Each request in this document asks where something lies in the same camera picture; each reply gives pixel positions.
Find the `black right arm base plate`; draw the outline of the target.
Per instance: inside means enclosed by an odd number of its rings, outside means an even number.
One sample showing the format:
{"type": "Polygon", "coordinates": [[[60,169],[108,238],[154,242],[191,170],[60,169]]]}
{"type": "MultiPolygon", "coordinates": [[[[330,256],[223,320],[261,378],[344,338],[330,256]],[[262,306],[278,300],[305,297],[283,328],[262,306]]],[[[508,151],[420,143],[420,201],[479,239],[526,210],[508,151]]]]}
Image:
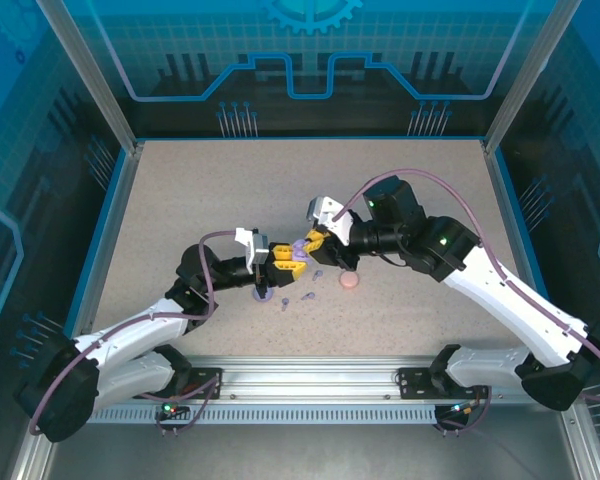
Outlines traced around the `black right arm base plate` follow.
{"type": "Polygon", "coordinates": [[[486,399],[486,386],[463,387],[446,374],[432,375],[428,368],[405,367],[397,370],[394,381],[402,400],[486,399]]]}

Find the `aluminium mounting rail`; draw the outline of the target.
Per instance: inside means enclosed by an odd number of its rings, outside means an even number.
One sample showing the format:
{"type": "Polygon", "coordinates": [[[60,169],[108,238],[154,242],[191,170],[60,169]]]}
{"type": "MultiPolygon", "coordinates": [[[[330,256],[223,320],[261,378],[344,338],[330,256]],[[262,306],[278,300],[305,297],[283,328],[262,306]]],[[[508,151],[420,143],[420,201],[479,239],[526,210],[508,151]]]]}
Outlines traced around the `aluminium mounting rail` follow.
{"type": "MultiPolygon", "coordinates": [[[[482,364],[479,375],[463,387],[486,386],[521,393],[515,367],[522,350],[511,350],[505,360],[482,364]]],[[[137,395],[167,386],[176,372],[194,367],[221,368],[224,374],[218,399],[307,403],[318,400],[404,401],[394,381],[397,370],[428,368],[444,374],[443,363],[425,357],[184,357],[165,345],[114,368],[100,372],[94,362],[81,360],[75,367],[52,368],[49,375],[54,402],[87,412],[125,402],[137,395]]]]}

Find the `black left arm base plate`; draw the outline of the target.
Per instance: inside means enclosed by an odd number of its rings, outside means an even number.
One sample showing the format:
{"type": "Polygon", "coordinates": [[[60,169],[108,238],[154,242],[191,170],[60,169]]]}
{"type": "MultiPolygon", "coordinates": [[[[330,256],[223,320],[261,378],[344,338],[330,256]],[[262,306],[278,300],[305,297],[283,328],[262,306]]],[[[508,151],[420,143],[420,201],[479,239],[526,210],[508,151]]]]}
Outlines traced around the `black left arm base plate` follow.
{"type": "Polygon", "coordinates": [[[202,367],[176,372],[162,390],[137,395],[135,399],[204,399],[208,393],[212,399],[218,399],[223,374],[221,368],[202,367]]]}

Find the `aluminium frame post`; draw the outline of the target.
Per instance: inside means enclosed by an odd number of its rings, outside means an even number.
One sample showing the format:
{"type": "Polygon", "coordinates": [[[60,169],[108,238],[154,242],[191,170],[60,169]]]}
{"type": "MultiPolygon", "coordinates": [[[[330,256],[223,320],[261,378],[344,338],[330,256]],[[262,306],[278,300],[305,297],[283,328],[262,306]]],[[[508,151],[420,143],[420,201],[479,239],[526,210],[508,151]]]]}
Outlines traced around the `aluminium frame post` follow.
{"type": "Polygon", "coordinates": [[[121,148],[135,156],[138,141],[73,17],[62,0],[35,0],[121,148]]]}
{"type": "Polygon", "coordinates": [[[580,5],[580,1],[556,0],[487,131],[483,145],[484,152],[487,155],[493,155],[504,139],[537,79],[546,68],[574,12],[580,5]]]}

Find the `blue table border strip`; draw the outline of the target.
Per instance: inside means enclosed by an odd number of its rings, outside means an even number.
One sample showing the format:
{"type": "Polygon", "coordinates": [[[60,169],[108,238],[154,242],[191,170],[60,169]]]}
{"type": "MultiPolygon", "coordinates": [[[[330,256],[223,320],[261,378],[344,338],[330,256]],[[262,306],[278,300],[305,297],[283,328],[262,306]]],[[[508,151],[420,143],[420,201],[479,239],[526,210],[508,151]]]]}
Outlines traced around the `blue table border strip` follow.
{"type": "Polygon", "coordinates": [[[486,157],[505,231],[519,277],[549,300],[536,252],[532,245],[514,184],[499,147],[486,157]]]}
{"type": "Polygon", "coordinates": [[[67,336],[94,325],[140,156],[140,150],[118,156],[63,329],[67,336]]]}

